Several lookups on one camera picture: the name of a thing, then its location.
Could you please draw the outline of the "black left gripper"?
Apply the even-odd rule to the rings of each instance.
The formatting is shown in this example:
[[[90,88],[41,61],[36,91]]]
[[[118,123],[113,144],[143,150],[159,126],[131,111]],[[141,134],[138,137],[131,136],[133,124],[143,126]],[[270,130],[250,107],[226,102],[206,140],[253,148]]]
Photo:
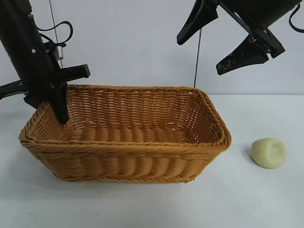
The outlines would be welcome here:
[[[57,61],[66,42],[55,43],[44,35],[31,14],[2,14],[0,41],[19,76],[18,81],[0,87],[1,98],[28,92],[25,103],[37,109],[43,102],[50,103],[51,94],[56,117],[61,124],[66,124],[69,117],[65,82],[88,78],[88,65],[60,68]],[[56,87],[51,91],[48,88],[52,86]]]

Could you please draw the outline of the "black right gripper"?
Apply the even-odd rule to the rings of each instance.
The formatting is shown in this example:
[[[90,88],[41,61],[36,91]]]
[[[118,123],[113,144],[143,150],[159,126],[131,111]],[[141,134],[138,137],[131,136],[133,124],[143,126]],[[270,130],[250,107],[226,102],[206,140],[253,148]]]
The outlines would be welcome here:
[[[263,64],[268,54],[276,58],[285,52],[269,27],[294,8],[299,0],[220,0],[219,5],[248,32],[243,42],[217,65],[218,75],[238,68]],[[217,0],[196,0],[184,26],[177,35],[183,45],[197,31],[218,18]]]

